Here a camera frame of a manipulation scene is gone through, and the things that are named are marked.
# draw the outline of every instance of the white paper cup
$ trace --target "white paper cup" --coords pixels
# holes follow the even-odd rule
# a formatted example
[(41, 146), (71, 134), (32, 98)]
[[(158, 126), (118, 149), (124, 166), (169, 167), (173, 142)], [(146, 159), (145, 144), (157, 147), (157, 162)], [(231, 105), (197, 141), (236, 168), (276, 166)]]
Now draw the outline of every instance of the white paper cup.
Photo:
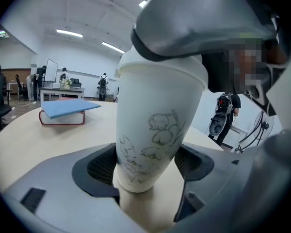
[(150, 189), (174, 158), (208, 74), (196, 58), (151, 62), (134, 47), (119, 67), (118, 180), (124, 189), (139, 193)]

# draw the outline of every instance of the red book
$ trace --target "red book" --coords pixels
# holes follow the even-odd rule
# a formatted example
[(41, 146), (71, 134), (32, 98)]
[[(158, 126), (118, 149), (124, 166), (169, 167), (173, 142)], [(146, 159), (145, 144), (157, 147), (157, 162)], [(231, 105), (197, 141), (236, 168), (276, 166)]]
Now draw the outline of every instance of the red book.
[[(58, 100), (68, 99), (75, 98), (60, 98)], [(80, 125), (85, 123), (85, 111), (50, 119), (44, 110), (41, 110), (39, 112), (39, 119), (42, 125)]]

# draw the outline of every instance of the white ceiling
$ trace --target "white ceiling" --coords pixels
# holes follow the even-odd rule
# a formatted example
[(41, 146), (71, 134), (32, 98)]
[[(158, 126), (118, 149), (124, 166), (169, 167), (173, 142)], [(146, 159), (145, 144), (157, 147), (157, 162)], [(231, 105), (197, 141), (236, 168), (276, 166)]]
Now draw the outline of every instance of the white ceiling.
[(120, 56), (101, 43), (106, 41), (124, 51), (132, 43), (130, 32), (136, 17), (142, 10), (143, 0), (24, 0), (24, 19), (39, 28), (46, 37), (67, 40), (69, 36), (56, 33), (56, 29), (68, 29), (82, 33), (80, 41)]

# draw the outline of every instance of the ceiling light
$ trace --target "ceiling light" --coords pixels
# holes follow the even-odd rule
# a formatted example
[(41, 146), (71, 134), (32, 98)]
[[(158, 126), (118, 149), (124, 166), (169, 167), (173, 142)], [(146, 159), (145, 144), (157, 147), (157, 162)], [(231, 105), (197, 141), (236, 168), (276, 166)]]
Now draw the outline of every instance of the ceiling light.
[(57, 33), (66, 33), (66, 34), (74, 35), (74, 36), (81, 37), (81, 38), (83, 37), (83, 34), (80, 34), (80, 33), (74, 33), (74, 32), (61, 30), (61, 29), (57, 29), (56, 31), (57, 31)]
[(141, 8), (143, 8), (143, 7), (145, 7), (146, 3), (147, 3), (147, 1), (146, 1), (146, 0), (143, 0), (143, 1), (139, 4), (139, 6), (140, 6)]
[(118, 51), (118, 52), (120, 52), (120, 53), (125, 53), (123, 50), (118, 49), (118, 48), (116, 48), (115, 46), (112, 46), (112, 45), (110, 45), (110, 44), (108, 44), (108, 43), (106, 43), (106, 42), (103, 42), (102, 44), (105, 45), (105, 46), (107, 46), (107, 47), (109, 47), (109, 48), (112, 48), (112, 49), (114, 49), (114, 50), (116, 50), (116, 51)]

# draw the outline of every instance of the person in black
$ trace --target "person in black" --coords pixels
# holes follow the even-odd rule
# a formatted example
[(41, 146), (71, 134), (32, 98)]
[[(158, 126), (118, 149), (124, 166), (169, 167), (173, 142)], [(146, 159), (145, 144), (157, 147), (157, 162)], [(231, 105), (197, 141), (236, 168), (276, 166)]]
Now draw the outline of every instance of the person in black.
[[(241, 99), (239, 98), (239, 96), (237, 94), (232, 94), (231, 95), (232, 98), (232, 105), (233, 105), (233, 109), (231, 111), (230, 114), (227, 114), (227, 120), (226, 120), (226, 124), (224, 126), (224, 129), (222, 130), (222, 132), (218, 135), (217, 140), (215, 141), (219, 146), (222, 145), (224, 138), (226, 137), (229, 129), (231, 128), (231, 125), (233, 123), (233, 118), (234, 115), (237, 117), (238, 116), (238, 112), (239, 109), (241, 108)], [(208, 135), (208, 137), (212, 140), (214, 140), (214, 136), (212, 136), (211, 134)]]
[(33, 98), (34, 101), (38, 101), (38, 96), (37, 96), (37, 85), (39, 87), (39, 89), (42, 87), (42, 76), (43, 74), (45, 74), (47, 67), (46, 66), (42, 66), (37, 68), (36, 72), (35, 72), (35, 77), (33, 79)]

